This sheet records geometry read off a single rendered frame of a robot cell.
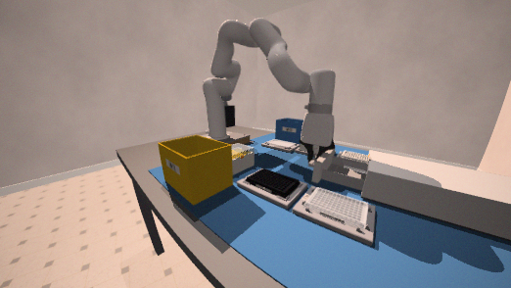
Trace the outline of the yellow open-top bin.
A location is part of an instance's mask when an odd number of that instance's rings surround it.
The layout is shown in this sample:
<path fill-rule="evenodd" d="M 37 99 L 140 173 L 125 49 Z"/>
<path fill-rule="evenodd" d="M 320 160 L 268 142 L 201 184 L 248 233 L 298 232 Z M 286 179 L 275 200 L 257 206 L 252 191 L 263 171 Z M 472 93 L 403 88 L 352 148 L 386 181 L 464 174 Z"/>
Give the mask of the yellow open-top bin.
<path fill-rule="evenodd" d="M 193 206 L 233 185 L 232 145 L 199 135 L 158 144 L 164 180 Z"/>

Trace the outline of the blue bench mat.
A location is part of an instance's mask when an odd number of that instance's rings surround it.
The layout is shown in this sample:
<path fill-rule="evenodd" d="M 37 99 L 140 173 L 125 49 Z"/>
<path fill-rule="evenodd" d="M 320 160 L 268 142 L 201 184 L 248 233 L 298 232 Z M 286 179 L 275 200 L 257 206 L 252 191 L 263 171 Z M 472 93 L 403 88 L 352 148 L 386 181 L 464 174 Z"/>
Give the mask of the blue bench mat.
<path fill-rule="evenodd" d="M 321 179 L 311 182 L 307 155 L 250 141 L 255 165 L 233 185 L 192 205 L 163 176 L 151 175 L 224 242 L 286 288 L 511 288 L 511 242 L 360 198 L 361 190 Z M 266 168 L 307 183 L 285 209 L 237 186 Z M 311 187 L 376 207 L 372 246 L 292 213 Z"/>

